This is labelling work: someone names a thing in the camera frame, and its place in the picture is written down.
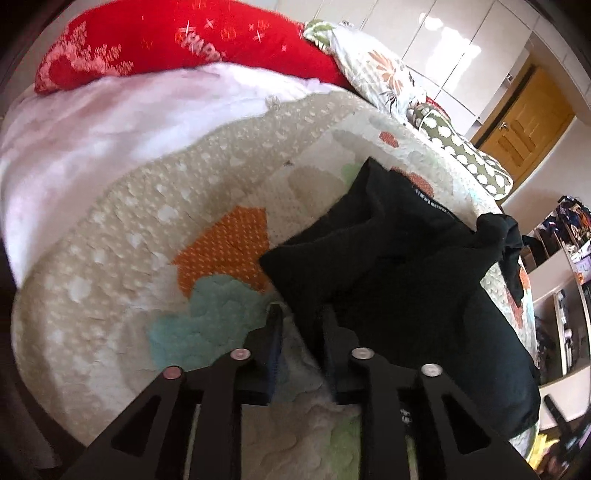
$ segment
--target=white blanket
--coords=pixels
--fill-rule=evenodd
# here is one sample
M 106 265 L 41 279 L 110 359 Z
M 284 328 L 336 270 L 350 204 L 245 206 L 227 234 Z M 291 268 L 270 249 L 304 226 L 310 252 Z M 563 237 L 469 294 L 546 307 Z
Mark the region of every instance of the white blanket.
M 340 88 L 217 63 L 106 77 L 15 101 L 0 137 L 1 224 L 17 285 L 117 179 L 273 102 Z

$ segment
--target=green polka dot pillow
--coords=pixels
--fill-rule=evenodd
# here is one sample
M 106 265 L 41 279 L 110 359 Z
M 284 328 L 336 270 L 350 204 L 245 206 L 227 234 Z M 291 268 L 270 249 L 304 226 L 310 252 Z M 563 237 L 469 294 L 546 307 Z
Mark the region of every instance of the green polka dot pillow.
M 409 111 L 409 120 L 433 145 L 445 150 L 469 171 L 495 200 L 509 195 L 513 188 L 511 175 L 490 155 L 477 150 L 466 138 L 456 133 L 450 121 L 433 105 L 422 103 Z

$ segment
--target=light blue patch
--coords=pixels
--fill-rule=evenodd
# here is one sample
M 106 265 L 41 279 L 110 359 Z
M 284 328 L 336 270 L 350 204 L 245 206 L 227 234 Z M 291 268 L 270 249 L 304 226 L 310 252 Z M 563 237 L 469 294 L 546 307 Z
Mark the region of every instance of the light blue patch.
M 246 334 L 265 324 L 270 299 L 229 275 L 195 282 L 188 313 L 167 313 L 152 325 L 148 337 L 159 369 L 207 367 L 242 346 Z

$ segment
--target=orange patch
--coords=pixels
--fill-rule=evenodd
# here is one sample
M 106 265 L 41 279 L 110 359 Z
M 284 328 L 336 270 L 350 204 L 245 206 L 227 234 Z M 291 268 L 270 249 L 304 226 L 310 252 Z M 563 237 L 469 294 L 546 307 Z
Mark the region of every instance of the orange patch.
M 524 290 L 531 290 L 530 276 L 527 274 L 525 268 L 523 267 L 519 269 L 519 279 L 521 280 L 521 284 L 523 285 Z
M 521 302 L 521 307 L 518 307 L 513 300 L 513 295 L 508 288 L 505 288 L 505 292 L 507 294 L 507 300 L 509 300 L 509 307 L 513 311 L 513 317 L 515 317 L 515 322 L 517 323 L 517 327 L 522 329 L 523 328 L 523 301 Z
M 417 187 L 419 187 L 425 195 L 433 198 L 433 195 L 434 195 L 433 187 L 431 187 L 431 184 L 427 180 L 425 180 L 423 177 L 421 177 L 420 175 L 418 175 L 416 173 L 408 173 L 398 167 L 392 167 L 391 170 L 401 173 L 406 178 L 408 178 L 411 182 L 413 182 Z
M 226 274 L 262 291 L 267 277 L 258 259 L 267 250 L 265 209 L 236 207 L 172 261 L 178 266 L 178 287 L 188 298 L 201 277 Z
M 379 139 L 382 142 L 390 145 L 390 147 L 398 148 L 398 140 L 396 140 L 390 132 L 381 132 Z

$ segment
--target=metal screw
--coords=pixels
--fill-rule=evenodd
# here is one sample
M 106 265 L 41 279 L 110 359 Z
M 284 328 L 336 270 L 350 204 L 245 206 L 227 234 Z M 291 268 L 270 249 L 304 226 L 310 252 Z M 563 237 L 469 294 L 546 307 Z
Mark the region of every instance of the metal screw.
M 182 373 L 183 371 L 179 367 L 166 367 L 162 375 L 166 380 L 176 380 Z
M 232 350 L 230 356 L 234 360 L 246 360 L 251 356 L 251 351 L 247 348 L 236 348 L 235 350 Z
M 426 377 L 438 377 L 443 373 L 443 368 L 437 364 L 425 364 L 421 367 L 421 372 Z
M 369 360 L 375 355 L 375 352 L 371 348 L 358 346 L 357 348 L 353 348 L 351 355 L 357 360 Z

